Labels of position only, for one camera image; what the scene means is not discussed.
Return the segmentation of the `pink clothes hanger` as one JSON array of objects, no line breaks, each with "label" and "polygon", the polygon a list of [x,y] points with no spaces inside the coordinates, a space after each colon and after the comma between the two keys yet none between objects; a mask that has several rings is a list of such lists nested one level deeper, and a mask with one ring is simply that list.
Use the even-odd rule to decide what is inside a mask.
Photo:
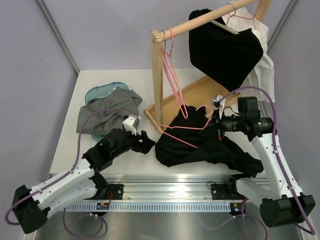
[{"label": "pink clothes hanger", "polygon": [[171,39],[171,47],[170,51],[167,52],[166,48],[163,50],[163,70],[166,75],[167,81],[171,87],[173,95],[178,102],[179,106],[185,105],[183,100],[182,90],[178,81],[178,77],[176,74],[176,70],[173,66],[172,55],[173,55],[173,47],[174,47],[174,38]]}]

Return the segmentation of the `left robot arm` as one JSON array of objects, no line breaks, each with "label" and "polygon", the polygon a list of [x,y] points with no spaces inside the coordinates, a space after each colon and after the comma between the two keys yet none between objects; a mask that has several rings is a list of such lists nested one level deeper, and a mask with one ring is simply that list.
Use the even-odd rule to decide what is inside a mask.
[{"label": "left robot arm", "polygon": [[155,144],[144,130],[133,134],[114,128],[65,171],[30,188],[18,187],[11,206],[16,225],[30,234],[58,211],[78,201],[103,199],[108,194],[108,183],[100,172],[120,155],[128,151],[145,155]]}]

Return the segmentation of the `pink hanger with black garment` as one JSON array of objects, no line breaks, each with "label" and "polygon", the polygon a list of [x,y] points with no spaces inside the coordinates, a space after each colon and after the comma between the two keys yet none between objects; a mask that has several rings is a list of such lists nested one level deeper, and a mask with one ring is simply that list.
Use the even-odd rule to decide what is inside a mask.
[{"label": "pink hanger with black garment", "polygon": [[165,131],[156,143],[158,148],[165,150],[195,150],[199,148],[204,138],[199,136],[210,122],[213,109],[207,105],[194,107],[186,105],[188,118],[185,119],[179,110],[172,122],[165,126]]}]

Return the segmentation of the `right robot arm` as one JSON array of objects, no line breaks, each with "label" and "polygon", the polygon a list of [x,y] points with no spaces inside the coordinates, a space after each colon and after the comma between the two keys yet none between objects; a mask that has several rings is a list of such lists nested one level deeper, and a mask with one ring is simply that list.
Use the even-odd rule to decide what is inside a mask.
[{"label": "right robot arm", "polygon": [[274,121],[261,117],[257,98],[239,97],[239,114],[230,116],[224,114],[222,96],[217,96],[213,103],[218,108],[200,135],[222,140],[226,132],[245,134],[258,153],[269,182],[266,190],[252,178],[235,176],[227,185],[228,195],[232,198],[243,195],[259,207],[261,218],[269,228],[305,222],[316,202],[312,195],[304,194],[295,181],[280,148]]}]

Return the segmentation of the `grey pleated skirt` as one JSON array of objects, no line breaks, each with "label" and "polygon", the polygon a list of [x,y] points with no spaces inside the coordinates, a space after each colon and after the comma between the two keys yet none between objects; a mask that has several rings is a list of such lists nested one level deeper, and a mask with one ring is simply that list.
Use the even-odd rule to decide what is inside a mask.
[{"label": "grey pleated skirt", "polygon": [[76,132],[104,136],[112,129],[122,129],[126,116],[139,116],[138,106],[142,102],[135,91],[117,87],[107,97],[80,108]]}]

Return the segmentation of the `pink hanger with grey skirt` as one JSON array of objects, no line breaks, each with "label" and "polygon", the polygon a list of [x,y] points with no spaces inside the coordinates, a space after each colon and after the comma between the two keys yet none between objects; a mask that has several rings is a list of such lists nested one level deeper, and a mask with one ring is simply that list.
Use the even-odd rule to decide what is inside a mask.
[{"label": "pink hanger with grey skirt", "polygon": [[182,90],[178,81],[178,77],[175,71],[175,68],[173,66],[172,62],[172,54],[173,54],[173,47],[174,47],[174,37],[171,38],[171,47],[170,51],[166,51],[166,45],[167,45],[167,36],[165,34],[165,31],[163,30],[163,40],[164,40],[164,46],[163,46],[163,70],[165,73],[165,76],[167,78],[167,81],[171,87],[172,93],[178,103],[178,106],[181,110],[182,116],[187,119],[188,118],[188,111],[187,107],[185,105],[184,99],[183,99],[183,94]]}]

